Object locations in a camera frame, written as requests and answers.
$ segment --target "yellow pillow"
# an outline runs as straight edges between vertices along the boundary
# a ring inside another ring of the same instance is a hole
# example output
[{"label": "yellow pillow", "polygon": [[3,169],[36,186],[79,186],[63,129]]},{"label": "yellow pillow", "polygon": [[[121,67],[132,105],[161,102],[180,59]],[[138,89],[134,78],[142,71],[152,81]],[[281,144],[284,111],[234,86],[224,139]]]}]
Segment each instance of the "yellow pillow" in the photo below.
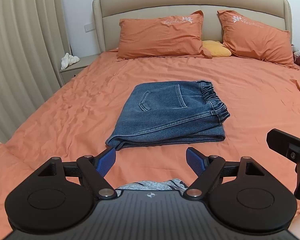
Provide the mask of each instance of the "yellow pillow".
[{"label": "yellow pillow", "polygon": [[202,46],[211,52],[212,57],[230,57],[231,51],[219,41],[202,41]]}]

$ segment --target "nightstand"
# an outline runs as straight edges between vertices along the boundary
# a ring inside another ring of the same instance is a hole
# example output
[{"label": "nightstand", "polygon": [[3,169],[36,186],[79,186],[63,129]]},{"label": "nightstand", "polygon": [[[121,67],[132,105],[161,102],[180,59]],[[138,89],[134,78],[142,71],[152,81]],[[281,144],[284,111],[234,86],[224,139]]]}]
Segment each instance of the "nightstand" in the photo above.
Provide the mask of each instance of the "nightstand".
[{"label": "nightstand", "polygon": [[77,63],[74,63],[71,66],[68,66],[64,70],[59,70],[61,77],[63,79],[63,82],[66,84],[75,77],[81,70],[83,70],[85,67],[89,66],[100,54],[95,54],[87,57],[80,58],[80,61]]}]

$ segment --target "orange blanket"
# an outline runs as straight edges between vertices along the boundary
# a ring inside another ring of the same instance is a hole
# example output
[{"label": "orange blanket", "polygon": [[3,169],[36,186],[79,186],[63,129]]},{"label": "orange blanket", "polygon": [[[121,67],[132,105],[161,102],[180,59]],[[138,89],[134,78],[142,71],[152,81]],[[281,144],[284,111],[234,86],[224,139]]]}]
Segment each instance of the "orange blanket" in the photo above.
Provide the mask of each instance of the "orange blanket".
[{"label": "orange blanket", "polygon": [[295,165],[267,147],[266,134],[278,128],[300,137],[300,70],[238,57],[117,61],[116,52],[106,52],[44,103],[6,144],[0,144],[0,239],[11,231],[4,210],[8,193],[52,156],[68,162],[102,152],[137,84],[201,79],[213,83],[231,114],[224,122],[225,141],[125,148],[117,152],[106,180],[114,188],[172,178],[189,185],[196,179],[186,163],[186,148],[192,146],[227,161],[251,156],[294,191]]}]

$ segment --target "headboard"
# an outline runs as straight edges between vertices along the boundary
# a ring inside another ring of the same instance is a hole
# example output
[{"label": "headboard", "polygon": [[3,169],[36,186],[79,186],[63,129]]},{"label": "headboard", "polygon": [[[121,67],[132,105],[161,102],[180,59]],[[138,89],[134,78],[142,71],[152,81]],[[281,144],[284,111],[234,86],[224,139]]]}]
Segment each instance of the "headboard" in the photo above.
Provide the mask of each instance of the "headboard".
[{"label": "headboard", "polygon": [[220,9],[233,9],[278,29],[292,30],[291,10],[287,0],[93,0],[92,8],[101,52],[118,47],[119,20],[122,18],[183,16],[202,10],[202,39],[220,42],[223,36],[217,16],[217,10]]}]

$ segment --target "wall outlet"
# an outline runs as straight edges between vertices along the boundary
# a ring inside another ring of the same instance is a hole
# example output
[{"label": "wall outlet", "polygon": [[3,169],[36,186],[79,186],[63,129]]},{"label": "wall outlet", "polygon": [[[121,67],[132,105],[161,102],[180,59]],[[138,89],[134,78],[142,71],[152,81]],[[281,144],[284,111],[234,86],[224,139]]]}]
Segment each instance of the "wall outlet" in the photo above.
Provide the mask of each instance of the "wall outlet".
[{"label": "wall outlet", "polygon": [[94,22],[93,22],[93,23],[86,24],[86,25],[84,26],[84,30],[85,30],[86,33],[95,30],[95,28],[96,28],[96,26],[94,25]]}]

